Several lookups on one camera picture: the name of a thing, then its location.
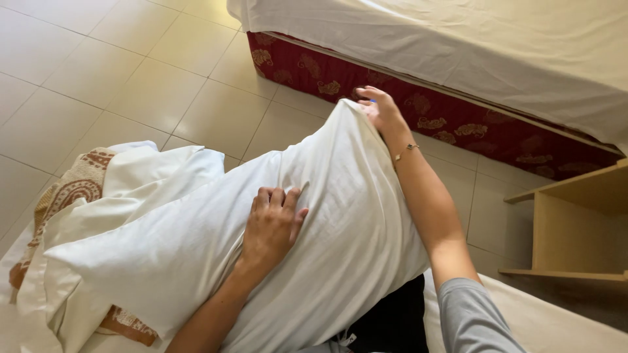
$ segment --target red patterned mattress base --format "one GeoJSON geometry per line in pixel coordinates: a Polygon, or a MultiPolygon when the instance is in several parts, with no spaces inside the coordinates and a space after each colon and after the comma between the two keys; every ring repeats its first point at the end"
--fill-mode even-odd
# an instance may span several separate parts
{"type": "Polygon", "coordinates": [[[388,92],[414,131],[554,180],[614,165],[621,155],[465,100],[264,33],[247,33],[257,73],[330,102],[355,88],[388,92]]]}

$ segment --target brown patterned blanket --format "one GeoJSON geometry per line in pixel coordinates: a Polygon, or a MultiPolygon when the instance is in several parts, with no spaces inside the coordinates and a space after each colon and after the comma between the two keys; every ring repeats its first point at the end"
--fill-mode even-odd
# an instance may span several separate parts
{"type": "MultiPolygon", "coordinates": [[[[46,222],[50,217],[66,206],[71,205],[78,198],[85,197],[87,202],[101,198],[107,165],[115,155],[115,151],[103,147],[95,148],[89,153],[80,155],[71,169],[66,171],[41,196],[35,207],[33,240],[28,243],[24,255],[9,273],[9,282],[14,288],[14,299],[22,285],[35,250],[41,242],[41,235],[46,222]]],[[[123,335],[147,346],[152,345],[157,338],[155,331],[143,324],[133,314],[115,305],[111,306],[96,332],[123,335]]]]}

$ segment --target pillow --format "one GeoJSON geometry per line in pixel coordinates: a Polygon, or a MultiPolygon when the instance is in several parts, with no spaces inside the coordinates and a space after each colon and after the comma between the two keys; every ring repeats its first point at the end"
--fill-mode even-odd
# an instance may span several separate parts
{"type": "Polygon", "coordinates": [[[299,144],[45,256],[169,339],[230,273],[260,187],[300,187],[297,207],[310,211],[294,248],[251,293],[224,352],[322,343],[428,267],[386,146],[346,99],[299,144]]]}

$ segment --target bracelet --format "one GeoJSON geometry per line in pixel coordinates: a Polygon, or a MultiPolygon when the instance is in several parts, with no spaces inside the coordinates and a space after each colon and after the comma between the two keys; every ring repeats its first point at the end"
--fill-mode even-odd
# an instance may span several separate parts
{"type": "MultiPolygon", "coordinates": [[[[413,149],[413,148],[419,148],[419,145],[417,144],[411,144],[408,143],[408,145],[406,146],[407,149],[413,149]]],[[[397,161],[401,159],[401,155],[405,152],[406,150],[404,149],[400,154],[396,155],[394,157],[394,162],[392,163],[392,168],[397,170],[397,161]]]]}

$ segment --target skin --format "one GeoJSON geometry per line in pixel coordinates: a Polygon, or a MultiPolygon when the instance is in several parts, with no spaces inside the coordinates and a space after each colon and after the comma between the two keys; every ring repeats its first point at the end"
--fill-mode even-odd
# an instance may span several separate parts
{"type": "MultiPolygon", "coordinates": [[[[436,290],[452,278],[482,283],[467,249],[451,195],[427,163],[393,98],[371,86],[357,89],[369,121],[382,134],[412,220],[430,257],[436,290]]],[[[242,254],[218,292],[209,298],[170,342],[166,353],[217,352],[251,291],[275,268],[295,244],[308,209],[296,210],[300,190],[286,195],[281,188],[260,188],[251,205],[242,254]]]]}

